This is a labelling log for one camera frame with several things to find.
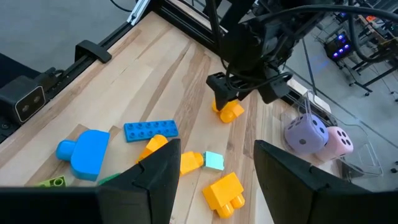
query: yellow lego brick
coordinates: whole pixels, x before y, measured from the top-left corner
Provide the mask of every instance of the yellow lego brick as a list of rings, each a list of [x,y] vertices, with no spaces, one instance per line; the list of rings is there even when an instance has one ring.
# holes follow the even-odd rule
[[[221,218],[229,218],[234,209],[244,205],[243,187],[234,172],[204,188],[202,192],[210,209],[216,210]]]
[[[141,155],[139,155],[137,162],[145,159],[147,156],[151,155],[153,152],[160,149],[166,143],[168,143],[168,140],[165,136],[161,134],[156,134],[152,139],[150,139],[150,141],[148,142],[147,146],[145,147]]]
[[[180,177],[203,166],[203,155],[199,152],[181,154]]]
[[[243,114],[244,109],[239,104],[238,100],[233,100],[228,102],[221,111],[218,111],[216,108],[216,101],[213,101],[212,104],[213,111],[218,112],[220,114],[220,119],[224,123],[230,123],[234,121],[237,117]]]

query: wooden table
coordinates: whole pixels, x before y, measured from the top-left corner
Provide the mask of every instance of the wooden table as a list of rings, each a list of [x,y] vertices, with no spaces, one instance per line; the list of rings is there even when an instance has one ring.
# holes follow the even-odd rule
[[[93,63],[0,145],[0,185],[35,185],[65,175],[68,185],[93,186],[74,178],[69,163],[56,159],[61,140],[76,139],[87,129],[111,133],[100,180],[133,166],[147,143],[127,143],[124,123],[174,119],[182,152],[220,153],[225,170],[198,169],[183,176],[172,223],[220,222],[201,191],[232,171],[244,186],[246,204],[224,222],[254,223],[256,210],[266,213],[266,208],[256,208],[253,142],[263,139],[283,147],[280,114],[289,105],[281,100],[266,105],[255,92],[241,103],[246,112],[223,124],[211,110],[214,94],[205,83],[209,74],[223,71],[220,58],[153,12],[109,52],[110,62]],[[319,165],[311,156],[305,159]],[[331,162],[319,166],[337,174]]]

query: toy block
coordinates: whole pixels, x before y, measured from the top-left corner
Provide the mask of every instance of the toy block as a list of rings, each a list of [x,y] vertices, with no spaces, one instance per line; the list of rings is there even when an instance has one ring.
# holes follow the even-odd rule
[[[55,155],[70,161],[72,174],[77,179],[95,181],[100,174],[109,137],[109,133],[103,131],[87,130],[77,141],[61,141]]]
[[[111,179],[113,179],[113,178],[115,178],[115,177],[117,177],[119,175],[120,175],[120,173],[116,173],[116,174],[110,175],[109,177],[105,177],[104,179],[98,181],[97,185],[102,185],[105,182],[107,182],[107,181],[109,181],[109,180],[111,180]]]
[[[180,177],[202,165],[203,156],[199,152],[186,152],[181,154]]]
[[[216,108],[216,101],[213,101],[212,104],[213,111],[217,112],[220,115],[220,119],[224,123],[230,123],[234,121],[236,118],[241,116],[244,112],[243,107],[239,104],[238,100],[233,100],[228,102],[221,111],[218,111]]]
[[[178,136],[174,120],[137,122],[124,124],[124,135],[127,142],[148,140],[156,134],[171,138]]]
[[[221,218],[229,218],[234,209],[244,205],[243,187],[234,172],[204,188],[202,192],[210,209],[216,210]]]
[[[67,182],[64,176],[52,178],[49,180],[42,181],[37,184],[38,187],[66,187]]]
[[[215,170],[224,170],[224,157],[221,154],[206,151],[203,154],[205,167]]]
[[[152,139],[150,139],[141,155],[139,155],[137,163],[154,153],[156,150],[160,149],[166,143],[168,143],[168,140],[165,136],[161,134],[156,134]]]

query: green lego brick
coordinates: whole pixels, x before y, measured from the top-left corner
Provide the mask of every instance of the green lego brick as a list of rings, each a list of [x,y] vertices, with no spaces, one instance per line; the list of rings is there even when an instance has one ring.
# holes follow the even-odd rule
[[[67,181],[64,176],[45,180],[37,184],[38,187],[66,187]]]
[[[224,157],[221,154],[206,151],[203,154],[204,166],[215,170],[224,170]]]
[[[108,180],[111,180],[111,179],[113,179],[113,178],[115,178],[115,177],[117,177],[117,176],[119,176],[119,175],[120,175],[120,173],[117,173],[117,174],[113,174],[113,175],[111,175],[111,176],[109,176],[109,177],[106,177],[106,178],[104,178],[104,179],[98,181],[97,185],[102,185],[102,184],[104,184],[105,182],[107,182]]]

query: teal lego piece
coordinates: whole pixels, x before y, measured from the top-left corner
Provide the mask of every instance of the teal lego piece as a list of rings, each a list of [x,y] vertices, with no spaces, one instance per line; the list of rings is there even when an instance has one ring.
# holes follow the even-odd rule
[[[116,173],[116,174],[113,174],[113,175],[111,175],[109,177],[105,177],[104,179],[98,181],[97,185],[103,185],[105,182],[107,182],[107,181],[109,181],[109,180],[111,180],[111,179],[113,179],[113,178],[115,178],[115,177],[117,177],[119,175],[120,175],[120,173]]]
[[[156,134],[167,138],[177,137],[178,129],[174,120],[148,121],[124,124],[124,135],[127,142],[148,140]]]
[[[203,154],[204,166],[215,170],[224,170],[224,157],[221,154],[206,151]]]
[[[77,141],[61,141],[55,155],[58,159],[70,161],[72,174],[77,179],[96,181],[109,137],[109,133],[88,130],[82,133]]]

